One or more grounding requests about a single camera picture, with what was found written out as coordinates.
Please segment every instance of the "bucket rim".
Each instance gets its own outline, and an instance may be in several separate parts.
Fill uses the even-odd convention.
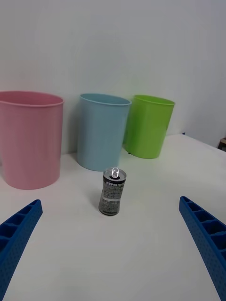
[[[159,105],[167,105],[167,106],[173,106],[175,105],[175,102],[172,100],[162,98],[162,97],[157,97],[157,96],[151,96],[151,95],[134,95],[135,99],[141,100],[146,103],[154,103],[154,104],[159,104]]]
[[[12,94],[12,93],[18,93],[18,94],[33,94],[33,95],[39,95],[39,96],[48,96],[48,97],[53,97],[58,100],[56,103],[49,103],[49,104],[27,104],[27,103],[14,103],[10,101],[4,101],[1,100],[3,98],[3,94]],[[7,105],[12,105],[12,106],[17,106],[17,107],[27,107],[27,108],[46,108],[46,107],[56,107],[59,105],[64,104],[63,98],[50,94],[50,93],[44,93],[44,92],[36,92],[36,91],[19,91],[19,90],[12,90],[12,91],[0,91],[0,103],[7,104]]]
[[[125,103],[108,103],[108,102],[100,102],[100,101],[97,101],[97,100],[93,100],[93,99],[89,99],[89,96],[107,96],[107,97],[110,97],[110,98],[115,98],[115,99],[118,99],[118,100],[122,100],[124,101]],[[128,105],[131,105],[132,102],[126,98],[123,98],[123,97],[120,97],[120,96],[115,96],[115,95],[110,95],[110,94],[105,94],[105,93],[83,93],[80,95],[80,98],[83,99],[83,100],[86,100],[88,102],[91,102],[91,103],[98,103],[98,104],[103,104],[103,105],[111,105],[111,106],[128,106]]]

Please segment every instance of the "soda can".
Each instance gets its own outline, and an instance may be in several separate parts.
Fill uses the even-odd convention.
[[[100,198],[99,210],[105,215],[119,213],[120,200],[126,181],[126,173],[116,167],[104,171],[104,186]]]

